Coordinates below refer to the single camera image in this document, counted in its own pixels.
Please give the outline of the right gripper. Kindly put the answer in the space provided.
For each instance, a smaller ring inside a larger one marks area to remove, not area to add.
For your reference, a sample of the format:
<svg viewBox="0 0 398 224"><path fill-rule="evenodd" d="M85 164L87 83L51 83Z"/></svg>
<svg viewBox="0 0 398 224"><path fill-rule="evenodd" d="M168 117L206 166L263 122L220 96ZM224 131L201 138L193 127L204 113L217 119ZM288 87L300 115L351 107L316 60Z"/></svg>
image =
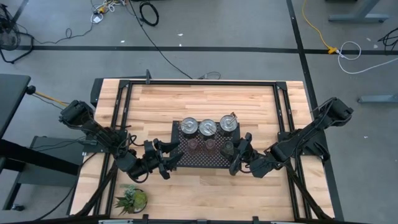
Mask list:
<svg viewBox="0 0 398 224"><path fill-rule="evenodd" d="M237 145L237 154L232 157L229 167L229 174L236 175L242 168L242 164L250 165L250 163L258 158L258 153L251 145L252 134L246 133L245 137L239 140Z"/></svg>

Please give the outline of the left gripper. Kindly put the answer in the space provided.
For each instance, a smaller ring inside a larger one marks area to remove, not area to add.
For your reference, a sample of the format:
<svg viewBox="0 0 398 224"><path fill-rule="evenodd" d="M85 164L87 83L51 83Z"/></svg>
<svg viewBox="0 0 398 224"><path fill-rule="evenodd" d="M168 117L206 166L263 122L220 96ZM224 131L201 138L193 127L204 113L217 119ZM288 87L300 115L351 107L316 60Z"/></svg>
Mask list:
<svg viewBox="0 0 398 224"><path fill-rule="evenodd" d="M149 173L152 173L155 168L158 168L163 179L169 179L170 174L168 173L168 170L173 170L176 168L178 162L184 156L184 153L180 152L172 157L163 157L163 153L170 153L176 147L178 147L179 144L179 140L169 143L162 142L158 139L154 139L153 141L145 140L145 153L142 158L144 160L144 167L146 170Z"/></svg>

